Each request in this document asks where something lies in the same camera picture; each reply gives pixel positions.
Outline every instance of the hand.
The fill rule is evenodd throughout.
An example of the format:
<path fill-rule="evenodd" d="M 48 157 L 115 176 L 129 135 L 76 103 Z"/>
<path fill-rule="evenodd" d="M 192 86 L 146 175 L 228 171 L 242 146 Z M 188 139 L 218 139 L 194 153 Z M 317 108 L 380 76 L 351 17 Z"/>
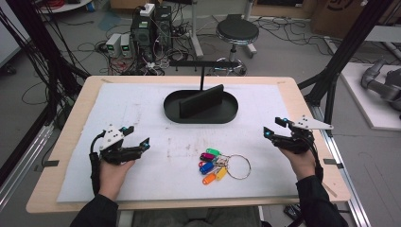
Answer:
<path fill-rule="evenodd" d="M 123 165 L 116 166 L 101 161 L 99 194 L 115 201 L 120 192 L 120 188 L 123 185 L 127 172 L 134 163 L 135 161 L 129 161 Z"/>
<path fill-rule="evenodd" d="M 294 170 L 297 180 L 315 175 L 315 157 L 310 150 L 301 154 L 294 154 L 289 150 L 279 148 L 281 152 L 289 159 L 292 170 Z"/>

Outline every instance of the black sleeve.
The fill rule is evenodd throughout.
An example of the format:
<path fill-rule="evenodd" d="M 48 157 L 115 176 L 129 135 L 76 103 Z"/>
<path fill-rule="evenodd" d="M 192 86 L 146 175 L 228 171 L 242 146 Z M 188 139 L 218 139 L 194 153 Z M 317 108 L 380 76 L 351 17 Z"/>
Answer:
<path fill-rule="evenodd" d="M 301 212 L 308 227 L 348 226 L 337 207 L 330 202 L 327 192 L 316 176 L 304 178 L 296 184 Z"/>
<path fill-rule="evenodd" d="M 88 202 L 77 214 L 71 227 L 86 226 L 115 226 L 117 222 L 117 203 L 109 198 L 97 194 L 93 200 Z"/>

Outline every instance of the gray floor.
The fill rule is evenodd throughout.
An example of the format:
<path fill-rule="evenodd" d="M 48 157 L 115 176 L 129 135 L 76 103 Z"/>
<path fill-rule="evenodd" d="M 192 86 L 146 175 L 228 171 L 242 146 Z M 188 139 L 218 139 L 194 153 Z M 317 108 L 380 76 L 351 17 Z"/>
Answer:
<path fill-rule="evenodd" d="M 64 35 L 70 49 L 90 49 L 90 44 L 106 40 L 114 32 L 129 31 L 131 16 L 123 13 L 109 11 L 97 11 L 89 13 L 84 10 L 74 10 L 58 14 L 58 18 L 67 23 L 82 23 L 93 21 L 92 24 L 82 26 L 68 26 L 61 24 L 61 32 Z M 215 18 L 205 17 L 199 19 L 199 27 L 203 27 L 200 33 L 215 33 Z M 294 25 L 293 31 L 304 32 L 306 37 L 311 34 L 308 21 L 302 21 L 305 27 Z M 330 61 L 329 55 L 319 52 L 316 45 L 297 45 L 288 41 L 278 39 L 276 36 L 286 38 L 282 28 L 275 29 L 274 26 L 265 26 L 271 29 L 271 33 L 260 29 L 259 39 L 254 46 L 258 53 L 250 59 L 241 49 L 237 51 L 239 59 L 248 66 L 248 76 L 268 77 L 292 77 L 297 82 L 304 81 L 320 73 Z M 288 36 L 292 39 L 300 39 L 301 36 L 290 33 L 287 26 Z M 313 39 L 313 43 L 319 45 L 323 53 L 328 53 L 327 46 L 322 40 Z M 205 61 L 214 61 L 229 54 L 230 46 L 216 37 L 201 36 L 200 44 L 204 51 Z M 385 56 L 388 61 L 394 61 L 394 57 L 386 50 L 378 47 L 379 44 L 364 44 L 353 61 L 375 61 Z M 75 51 L 75 55 L 81 60 L 82 65 L 92 75 L 105 75 L 106 62 L 97 53 Z M 17 68 L 16 75 L 0 76 L 0 123 L 3 129 L 0 132 L 0 165 L 12 153 L 30 125 L 39 115 L 44 105 L 29 105 L 22 101 L 23 93 L 29 87 L 39 83 L 35 77 L 33 68 L 23 53 L 18 54 L 11 63 Z M 195 72 L 193 68 L 166 69 L 167 75 L 199 75 L 200 70 Z M 29 103 L 44 101 L 44 86 L 42 84 L 28 90 L 24 100 Z M 350 93 L 341 79 L 339 79 L 336 93 L 335 111 L 333 115 L 333 130 L 336 143 L 344 163 L 351 175 L 359 198 L 365 208 L 372 226 L 401 226 L 401 194 L 397 189 L 401 186 L 401 175 L 399 171 L 399 160 L 401 160 L 399 138 L 401 132 L 371 130 L 352 99 Z M 50 139 L 48 145 L 39 155 L 38 160 L 31 170 L 26 174 L 5 209 L 0 213 L 1 226 L 68 226 L 76 213 L 30 215 L 26 212 L 26 203 L 39 179 L 41 173 L 34 171 L 35 165 L 39 165 L 45 151 L 50 148 L 58 131 Z M 344 204 L 339 204 L 341 209 L 346 209 Z M 286 226 L 290 219 L 283 214 L 282 205 L 264 206 L 265 220 L 273 226 Z M 348 214 L 344 216 L 349 220 L 350 226 L 355 224 Z"/>

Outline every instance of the colorful key tag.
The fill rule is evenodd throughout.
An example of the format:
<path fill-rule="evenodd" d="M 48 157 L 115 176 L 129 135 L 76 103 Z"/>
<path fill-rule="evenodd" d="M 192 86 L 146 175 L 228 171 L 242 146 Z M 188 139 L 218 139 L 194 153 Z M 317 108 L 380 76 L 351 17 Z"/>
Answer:
<path fill-rule="evenodd" d="M 214 154 L 211 153 L 202 153 L 200 155 L 200 159 L 205 161 L 205 162 L 213 162 L 213 160 L 216 158 Z"/>
<path fill-rule="evenodd" d="M 218 174 L 216 174 L 216 179 L 218 179 L 218 181 L 220 181 L 221 179 L 223 179 L 223 177 L 225 176 L 225 174 L 227 173 L 227 168 L 223 167 L 218 171 Z"/>
<path fill-rule="evenodd" d="M 216 178 L 216 174 L 214 172 L 210 173 L 209 175 L 207 175 L 205 178 L 203 178 L 203 180 L 201 181 L 203 184 L 207 185 L 210 182 L 214 181 Z"/>
<path fill-rule="evenodd" d="M 215 166 L 213 163 L 206 163 L 205 165 L 200 167 L 200 173 L 206 175 L 208 172 L 212 171 Z"/>
<path fill-rule="evenodd" d="M 219 156 L 221 153 L 220 153 L 220 151 L 218 151 L 218 150 L 216 150 L 216 149 L 213 149 L 213 148 L 208 148 L 207 150 L 206 150 L 206 153 L 211 153 L 211 154 L 213 154 L 213 155 L 215 155 L 215 156 Z"/>

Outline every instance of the white paper sheet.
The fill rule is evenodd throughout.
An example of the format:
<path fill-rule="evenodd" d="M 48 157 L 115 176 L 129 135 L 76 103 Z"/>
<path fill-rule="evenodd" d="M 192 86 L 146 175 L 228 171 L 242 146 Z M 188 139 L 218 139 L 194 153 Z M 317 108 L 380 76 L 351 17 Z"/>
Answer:
<path fill-rule="evenodd" d="M 205 84 L 204 89 L 216 84 Z M 184 84 L 104 84 L 99 92 L 77 147 L 68 165 L 58 201 L 90 201 L 90 146 L 109 124 L 118 129 L 133 125 L 135 131 L 123 147 L 138 146 L 150 137 L 150 149 L 129 171 L 120 201 L 185 200 L 210 198 L 296 197 L 296 178 L 287 158 L 263 137 L 263 126 L 278 134 L 289 129 L 274 123 L 288 117 L 275 85 L 224 85 L 238 101 L 236 118 L 226 124 L 178 124 L 164 113 L 165 97 L 177 90 L 199 89 Z M 96 142 L 95 150 L 101 144 Z M 252 165 L 244 180 L 225 176 L 202 184 L 198 163 L 201 153 L 216 148 L 225 155 L 241 154 Z"/>

